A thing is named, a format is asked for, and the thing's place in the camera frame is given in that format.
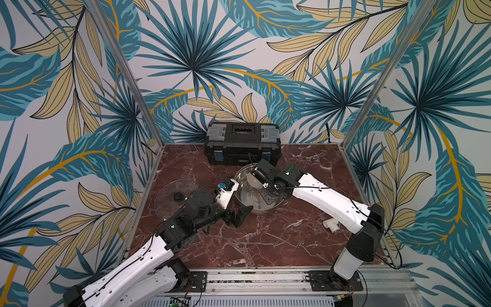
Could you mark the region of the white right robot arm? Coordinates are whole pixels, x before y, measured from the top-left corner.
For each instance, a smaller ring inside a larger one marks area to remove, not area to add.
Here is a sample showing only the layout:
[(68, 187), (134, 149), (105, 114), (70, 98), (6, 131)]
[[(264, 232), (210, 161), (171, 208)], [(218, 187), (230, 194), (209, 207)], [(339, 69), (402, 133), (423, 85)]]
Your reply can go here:
[(266, 202), (295, 197), (330, 215), (336, 225), (341, 224), (352, 233), (330, 269), (330, 279), (348, 281), (362, 264), (375, 259), (385, 230), (382, 207), (356, 202), (293, 164), (280, 170), (262, 159), (247, 180)]

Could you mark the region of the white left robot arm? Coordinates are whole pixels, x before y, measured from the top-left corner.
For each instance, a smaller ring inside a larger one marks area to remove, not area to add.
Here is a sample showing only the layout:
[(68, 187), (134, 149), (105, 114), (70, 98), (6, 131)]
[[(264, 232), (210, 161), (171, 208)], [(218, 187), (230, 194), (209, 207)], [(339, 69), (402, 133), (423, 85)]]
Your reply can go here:
[(139, 306), (160, 292), (186, 285), (189, 270), (176, 254), (191, 245), (200, 230), (218, 221), (239, 227), (253, 210), (247, 206), (234, 211), (228, 206), (235, 190), (191, 193), (131, 257), (87, 286), (67, 290), (64, 306)]

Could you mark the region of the beige plastic ladle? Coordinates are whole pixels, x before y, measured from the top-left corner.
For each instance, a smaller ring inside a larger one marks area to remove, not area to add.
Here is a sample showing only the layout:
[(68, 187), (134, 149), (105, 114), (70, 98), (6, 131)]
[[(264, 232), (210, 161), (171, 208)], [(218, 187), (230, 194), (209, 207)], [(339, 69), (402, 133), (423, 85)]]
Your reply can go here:
[(246, 180), (253, 189), (263, 188), (263, 184), (252, 173), (247, 174)]

